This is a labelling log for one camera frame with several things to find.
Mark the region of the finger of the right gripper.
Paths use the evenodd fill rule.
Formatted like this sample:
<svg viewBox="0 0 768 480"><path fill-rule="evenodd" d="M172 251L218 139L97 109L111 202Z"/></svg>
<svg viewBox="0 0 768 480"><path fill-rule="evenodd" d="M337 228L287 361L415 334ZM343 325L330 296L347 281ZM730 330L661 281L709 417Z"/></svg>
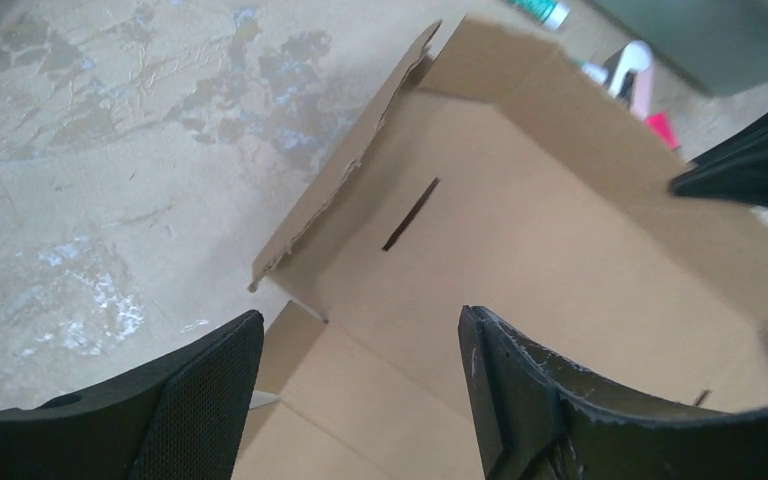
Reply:
<svg viewBox="0 0 768 480"><path fill-rule="evenodd" d="M669 182L672 195L768 208L768 113L691 165Z"/></svg>

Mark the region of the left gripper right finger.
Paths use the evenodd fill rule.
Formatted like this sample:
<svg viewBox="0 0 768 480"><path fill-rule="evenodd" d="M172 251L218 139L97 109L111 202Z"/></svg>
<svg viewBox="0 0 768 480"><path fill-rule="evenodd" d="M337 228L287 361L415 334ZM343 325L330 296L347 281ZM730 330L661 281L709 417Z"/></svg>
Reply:
<svg viewBox="0 0 768 480"><path fill-rule="evenodd" d="M458 337L488 479L768 479L768 406L724 413L619 384L482 306Z"/></svg>

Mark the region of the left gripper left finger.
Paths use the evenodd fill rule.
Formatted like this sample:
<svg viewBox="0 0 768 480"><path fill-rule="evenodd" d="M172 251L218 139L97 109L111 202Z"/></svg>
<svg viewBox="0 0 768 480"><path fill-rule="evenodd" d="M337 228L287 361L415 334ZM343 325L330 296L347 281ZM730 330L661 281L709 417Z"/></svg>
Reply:
<svg viewBox="0 0 768 480"><path fill-rule="evenodd" d="M264 345L250 310L34 409L0 411L0 479L228 479Z"/></svg>

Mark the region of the brown cardboard box sheet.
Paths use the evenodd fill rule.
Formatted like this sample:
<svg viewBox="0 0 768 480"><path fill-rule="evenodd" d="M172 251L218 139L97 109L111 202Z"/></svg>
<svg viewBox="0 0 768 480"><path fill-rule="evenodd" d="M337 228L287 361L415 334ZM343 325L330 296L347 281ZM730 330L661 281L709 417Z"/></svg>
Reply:
<svg viewBox="0 0 768 480"><path fill-rule="evenodd" d="M560 47L468 17L410 45L265 244L292 298L241 479L488 479L458 324L485 307L640 392L768 406L768 226L681 199L684 162Z"/></svg>

